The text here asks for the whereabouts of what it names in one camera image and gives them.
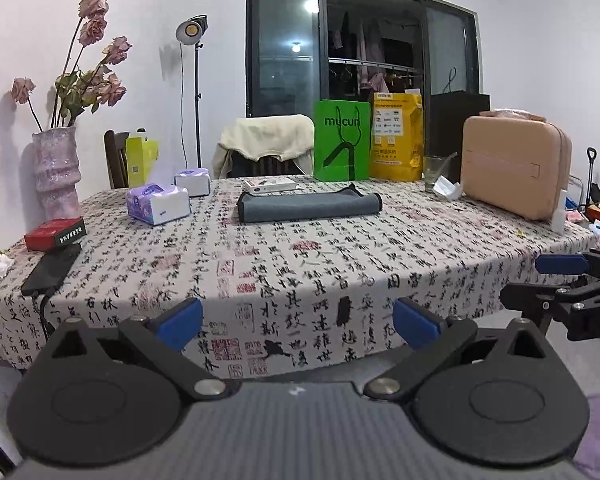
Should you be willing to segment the beige hard case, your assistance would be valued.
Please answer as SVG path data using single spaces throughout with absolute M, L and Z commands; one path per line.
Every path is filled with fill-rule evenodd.
M 572 142 L 550 122 L 472 116 L 463 127 L 460 184 L 473 200 L 531 221 L 564 204 Z

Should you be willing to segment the yellow paper bag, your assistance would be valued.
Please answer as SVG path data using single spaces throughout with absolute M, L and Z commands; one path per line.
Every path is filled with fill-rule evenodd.
M 424 109 L 419 93 L 375 93 L 370 176 L 400 182 L 422 177 Z

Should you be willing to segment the chair with cream garment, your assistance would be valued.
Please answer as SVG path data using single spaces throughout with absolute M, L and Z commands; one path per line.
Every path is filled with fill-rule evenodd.
M 313 174 L 313 158 L 305 154 L 298 158 L 279 160 L 263 156 L 257 160 L 247 158 L 238 151 L 226 156 L 219 173 L 220 178 L 276 177 L 294 174 Z

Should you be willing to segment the studio lamp on stand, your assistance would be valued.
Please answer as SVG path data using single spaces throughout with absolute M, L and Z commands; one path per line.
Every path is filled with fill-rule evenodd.
M 184 48 L 194 48 L 194 139 L 196 143 L 196 162 L 197 166 L 202 165 L 201 137 L 200 137 L 200 101 L 202 94 L 200 92 L 200 50 L 204 47 L 201 40 L 209 28 L 208 15 L 197 14 L 188 20 L 181 22 L 175 29 L 175 39 L 178 42 L 178 54 L 180 55 L 181 67 L 181 148 L 185 163 L 188 164 L 186 155 L 186 146 L 184 140 Z

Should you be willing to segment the green mucun paper bag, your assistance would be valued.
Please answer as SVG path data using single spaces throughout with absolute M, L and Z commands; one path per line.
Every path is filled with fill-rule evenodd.
M 338 100 L 316 103 L 313 177 L 323 182 L 370 178 L 370 104 Z

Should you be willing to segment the yellow-green open carton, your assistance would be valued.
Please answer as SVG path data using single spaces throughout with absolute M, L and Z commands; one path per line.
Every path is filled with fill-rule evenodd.
M 145 185 L 159 156 L 158 141 L 149 139 L 146 130 L 139 128 L 126 139 L 125 156 L 129 187 Z

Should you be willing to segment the crumpled white paper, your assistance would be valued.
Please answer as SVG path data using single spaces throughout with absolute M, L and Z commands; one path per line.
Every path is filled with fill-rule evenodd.
M 460 183 L 452 183 L 445 176 L 440 176 L 437 178 L 432 192 L 438 197 L 452 202 L 453 200 L 459 200 L 463 196 L 463 187 Z

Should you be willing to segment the black smartphone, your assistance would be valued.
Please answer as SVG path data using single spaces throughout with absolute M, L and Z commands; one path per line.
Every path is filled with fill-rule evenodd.
M 65 281 L 82 250 L 80 244 L 57 247 L 41 258 L 23 282 L 20 292 L 25 297 L 51 294 Z

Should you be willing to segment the clear drinking glass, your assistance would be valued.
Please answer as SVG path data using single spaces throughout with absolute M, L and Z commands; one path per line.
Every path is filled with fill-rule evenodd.
M 441 176 L 445 176 L 452 160 L 457 156 L 457 152 L 448 156 L 428 155 L 424 157 L 424 166 L 422 174 L 424 175 L 425 191 L 431 192 L 434 185 Z

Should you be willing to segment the dried pink roses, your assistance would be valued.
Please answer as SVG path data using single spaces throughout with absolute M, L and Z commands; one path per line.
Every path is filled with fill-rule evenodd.
M 87 110 L 95 113 L 103 106 L 113 107 L 125 96 L 126 88 L 112 69 L 128 58 L 132 49 L 128 38 L 111 39 L 91 70 L 80 66 L 85 49 L 104 39 L 108 12 L 108 0 L 79 2 L 76 29 L 62 71 L 52 87 L 52 112 L 48 122 L 52 128 L 71 127 Z

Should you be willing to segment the red and green box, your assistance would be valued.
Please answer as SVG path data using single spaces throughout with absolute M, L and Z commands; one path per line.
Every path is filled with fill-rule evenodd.
M 85 223 L 82 218 L 65 218 L 47 221 L 23 239 L 32 252 L 49 252 L 58 247 L 75 243 L 86 235 Z

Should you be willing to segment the black paper bag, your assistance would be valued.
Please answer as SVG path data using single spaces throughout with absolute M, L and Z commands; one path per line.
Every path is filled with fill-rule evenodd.
M 464 123 L 469 117 L 478 116 L 491 107 L 488 94 L 453 90 L 452 85 L 456 77 L 457 69 L 453 66 L 443 90 L 430 96 L 425 136 L 427 156 L 446 159 L 456 153 L 446 166 L 448 179 L 452 182 L 460 180 L 462 171 Z

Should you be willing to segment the cream garment on chair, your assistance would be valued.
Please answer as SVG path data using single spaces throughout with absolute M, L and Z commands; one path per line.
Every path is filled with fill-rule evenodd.
M 313 174 L 314 122 L 306 115 L 238 118 L 223 129 L 211 162 L 215 179 L 225 179 L 237 153 L 250 162 L 273 157 Z

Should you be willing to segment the purple tissue pack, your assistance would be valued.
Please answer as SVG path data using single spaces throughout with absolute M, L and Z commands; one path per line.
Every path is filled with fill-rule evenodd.
M 190 215 L 188 192 L 185 188 L 148 184 L 130 188 L 125 194 L 128 214 L 150 226 L 161 226 Z
M 211 177 L 207 168 L 185 169 L 174 176 L 174 185 L 184 188 L 189 197 L 204 197 L 211 192 Z

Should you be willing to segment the far purple tissue pack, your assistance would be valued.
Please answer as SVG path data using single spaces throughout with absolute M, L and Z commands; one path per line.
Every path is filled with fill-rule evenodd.
M 174 176 L 174 185 L 184 188 L 189 197 L 204 197 L 211 192 L 211 177 L 207 168 L 185 169 Z

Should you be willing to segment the pink glitter vase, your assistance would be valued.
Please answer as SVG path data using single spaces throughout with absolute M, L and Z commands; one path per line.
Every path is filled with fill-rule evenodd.
M 47 220 L 82 216 L 76 185 L 81 181 L 76 127 L 32 134 L 33 174 Z

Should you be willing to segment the grey folded towel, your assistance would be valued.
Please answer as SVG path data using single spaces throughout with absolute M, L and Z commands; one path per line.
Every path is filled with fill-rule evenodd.
M 378 193 L 362 194 L 354 184 L 329 193 L 253 195 L 242 192 L 238 219 L 245 224 L 370 216 L 382 211 Z

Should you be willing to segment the white flat box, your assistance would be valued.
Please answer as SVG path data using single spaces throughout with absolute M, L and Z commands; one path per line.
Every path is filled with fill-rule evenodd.
M 293 191 L 297 182 L 286 176 L 256 177 L 245 179 L 242 190 L 252 195 Z

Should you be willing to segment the small white bottle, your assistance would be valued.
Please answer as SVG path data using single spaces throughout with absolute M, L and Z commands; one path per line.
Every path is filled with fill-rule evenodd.
M 565 232 L 567 198 L 567 191 L 560 190 L 558 195 L 558 202 L 552 215 L 552 221 L 550 222 L 550 228 L 556 234 L 562 234 L 563 232 Z

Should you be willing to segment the dark wooden chair left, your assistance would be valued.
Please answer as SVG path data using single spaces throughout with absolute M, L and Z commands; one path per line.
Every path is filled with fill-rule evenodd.
M 107 130 L 104 134 L 105 155 L 110 188 L 127 188 L 128 165 L 126 164 L 126 140 L 128 132 Z

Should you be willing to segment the calligraphy print tablecloth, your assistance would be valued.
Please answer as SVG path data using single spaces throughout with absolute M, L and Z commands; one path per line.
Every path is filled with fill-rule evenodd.
M 400 297 L 441 316 L 498 312 L 510 282 L 544 283 L 543 252 L 583 252 L 594 235 L 554 233 L 472 200 L 447 203 L 417 183 L 365 181 L 382 211 L 365 217 L 243 224 L 242 184 L 219 180 L 184 219 L 148 226 L 121 190 L 84 200 L 79 258 L 50 300 L 22 296 L 38 263 L 23 244 L 0 280 L 0 360 L 29 366 L 44 344 L 40 318 L 70 315 L 109 327 L 156 316 L 193 298 L 204 327 L 185 355 L 221 377 L 310 370 L 399 347 L 391 321 Z

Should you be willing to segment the near purple tissue pack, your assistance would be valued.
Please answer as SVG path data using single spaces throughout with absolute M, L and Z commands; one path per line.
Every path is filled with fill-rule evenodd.
M 130 188 L 125 194 L 128 214 L 150 226 L 161 226 L 190 215 L 188 192 L 185 188 L 148 184 Z

